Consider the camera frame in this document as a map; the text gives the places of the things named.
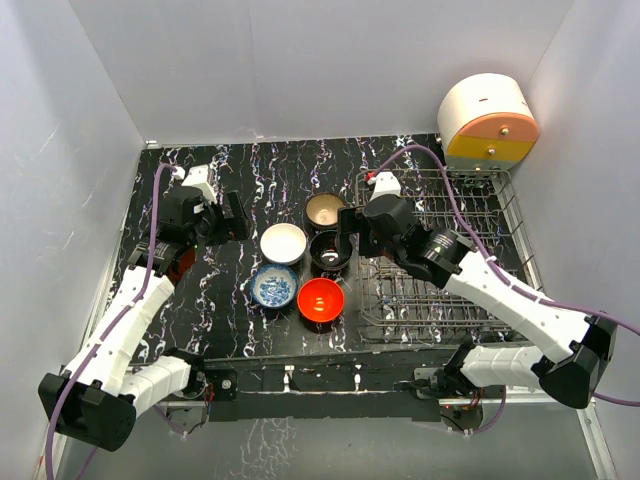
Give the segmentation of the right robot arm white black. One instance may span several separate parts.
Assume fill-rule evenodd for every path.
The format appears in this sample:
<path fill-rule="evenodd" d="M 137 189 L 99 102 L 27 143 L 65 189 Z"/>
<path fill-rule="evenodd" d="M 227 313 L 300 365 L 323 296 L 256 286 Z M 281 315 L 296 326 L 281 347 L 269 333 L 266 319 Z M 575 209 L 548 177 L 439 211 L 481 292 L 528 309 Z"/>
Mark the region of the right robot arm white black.
<path fill-rule="evenodd" d="M 472 302 L 529 345 L 462 345 L 432 378 L 434 389 L 466 397 L 489 386 L 541 389 L 574 409 L 588 406 L 614 349 L 616 324 L 575 312 L 529 288 L 446 228 L 427 229 L 409 202 L 384 194 L 338 212 L 337 250 L 356 235 L 358 252 L 385 257 L 409 276 Z"/>

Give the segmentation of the wire dish rack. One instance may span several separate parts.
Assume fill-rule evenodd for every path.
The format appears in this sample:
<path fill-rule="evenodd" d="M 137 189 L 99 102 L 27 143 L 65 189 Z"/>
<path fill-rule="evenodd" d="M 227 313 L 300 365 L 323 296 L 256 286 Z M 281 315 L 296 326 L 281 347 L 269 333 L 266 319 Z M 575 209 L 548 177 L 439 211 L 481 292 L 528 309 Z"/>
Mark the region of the wire dish rack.
<path fill-rule="evenodd" d="M 542 282 L 507 173 L 458 173 L 443 182 L 436 169 L 396 169 L 401 193 L 427 227 L 460 231 L 453 211 L 474 230 L 509 274 L 536 290 Z M 355 258 L 360 329 L 373 342 L 452 347 L 515 339 L 493 315 L 448 292 L 411 278 L 386 258 Z"/>

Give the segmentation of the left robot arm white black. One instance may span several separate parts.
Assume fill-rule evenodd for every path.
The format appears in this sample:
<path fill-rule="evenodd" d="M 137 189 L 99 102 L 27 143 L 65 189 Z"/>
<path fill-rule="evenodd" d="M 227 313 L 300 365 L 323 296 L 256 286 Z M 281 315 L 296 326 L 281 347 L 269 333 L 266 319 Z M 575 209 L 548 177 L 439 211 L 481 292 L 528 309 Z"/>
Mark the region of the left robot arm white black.
<path fill-rule="evenodd" d="M 194 265 L 198 246 L 248 238 L 251 223 L 239 194 L 225 198 L 229 215 L 195 187 L 153 196 L 150 227 L 129 257 L 111 305 L 77 356 L 38 386 L 49 436 L 59 433 L 113 452 L 136 419 L 161 400 L 204 392 L 202 360 L 184 350 L 170 349 L 136 373 L 128 367 L 151 321 Z"/>

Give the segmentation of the red bowl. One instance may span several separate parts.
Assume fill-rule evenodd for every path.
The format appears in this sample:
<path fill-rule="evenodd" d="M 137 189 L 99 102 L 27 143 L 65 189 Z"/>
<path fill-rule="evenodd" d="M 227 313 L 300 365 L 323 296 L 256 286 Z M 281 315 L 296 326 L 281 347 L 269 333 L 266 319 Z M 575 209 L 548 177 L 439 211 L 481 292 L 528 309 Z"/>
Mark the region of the red bowl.
<path fill-rule="evenodd" d="M 301 315 L 311 322 L 324 324 L 336 320 L 345 307 L 343 289 L 329 278 L 313 278 L 304 283 L 297 295 Z"/>

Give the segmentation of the black glossy bowl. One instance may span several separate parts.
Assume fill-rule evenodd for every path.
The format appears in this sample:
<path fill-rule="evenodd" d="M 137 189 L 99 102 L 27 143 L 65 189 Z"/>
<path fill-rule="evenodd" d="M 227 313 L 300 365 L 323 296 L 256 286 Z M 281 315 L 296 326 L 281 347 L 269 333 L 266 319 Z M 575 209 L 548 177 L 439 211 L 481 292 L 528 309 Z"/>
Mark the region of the black glossy bowl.
<path fill-rule="evenodd" d="M 343 270 L 348 264 L 338 263 L 335 239 L 336 230 L 326 230 L 314 236 L 310 243 L 310 255 L 316 267 L 327 272 Z"/>

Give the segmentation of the blue white patterned bowl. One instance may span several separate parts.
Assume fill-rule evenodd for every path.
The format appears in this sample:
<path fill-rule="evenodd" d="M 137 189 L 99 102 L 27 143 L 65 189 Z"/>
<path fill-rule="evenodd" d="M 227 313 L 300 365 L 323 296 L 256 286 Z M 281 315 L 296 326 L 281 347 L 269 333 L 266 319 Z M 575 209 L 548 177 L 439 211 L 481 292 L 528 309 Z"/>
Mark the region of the blue white patterned bowl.
<path fill-rule="evenodd" d="M 288 266 L 269 264 L 260 267 L 251 279 L 253 300 L 264 308 L 279 309 L 296 297 L 299 280 Z"/>

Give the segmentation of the brown beige bowl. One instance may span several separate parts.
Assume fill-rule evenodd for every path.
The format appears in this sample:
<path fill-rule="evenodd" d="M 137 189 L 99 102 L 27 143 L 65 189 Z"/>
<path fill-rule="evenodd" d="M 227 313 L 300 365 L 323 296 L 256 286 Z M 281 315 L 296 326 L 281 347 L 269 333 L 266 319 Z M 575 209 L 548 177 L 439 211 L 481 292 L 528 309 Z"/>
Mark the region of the brown beige bowl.
<path fill-rule="evenodd" d="M 315 229 L 335 229 L 338 223 L 338 212 L 345 207 L 345 201 L 333 193 L 313 195 L 306 203 L 305 218 Z"/>

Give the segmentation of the aluminium frame rail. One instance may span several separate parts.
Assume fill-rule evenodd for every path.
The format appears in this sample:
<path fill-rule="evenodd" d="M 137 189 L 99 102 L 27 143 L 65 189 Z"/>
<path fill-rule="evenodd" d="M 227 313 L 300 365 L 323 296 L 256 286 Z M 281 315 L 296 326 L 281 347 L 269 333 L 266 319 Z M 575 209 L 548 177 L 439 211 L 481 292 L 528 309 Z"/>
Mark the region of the aluminium frame rail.
<path fill-rule="evenodd" d="M 409 418 L 269 418 L 198 425 L 158 421 L 166 477 L 178 479 L 613 479 L 596 411 L 545 401 L 485 406 L 465 433 Z"/>

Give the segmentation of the round drawer cabinet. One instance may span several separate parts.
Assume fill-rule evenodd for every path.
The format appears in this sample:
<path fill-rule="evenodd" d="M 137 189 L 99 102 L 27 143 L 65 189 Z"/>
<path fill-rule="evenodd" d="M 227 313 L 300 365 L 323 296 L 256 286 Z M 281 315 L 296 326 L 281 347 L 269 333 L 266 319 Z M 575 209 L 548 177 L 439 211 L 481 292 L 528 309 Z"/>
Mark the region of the round drawer cabinet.
<path fill-rule="evenodd" d="M 456 83 L 439 107 L 437 124 L 446 164 L 457 170 L 508 170 L 539 137 L 519 84 L 497 73 Z"/>

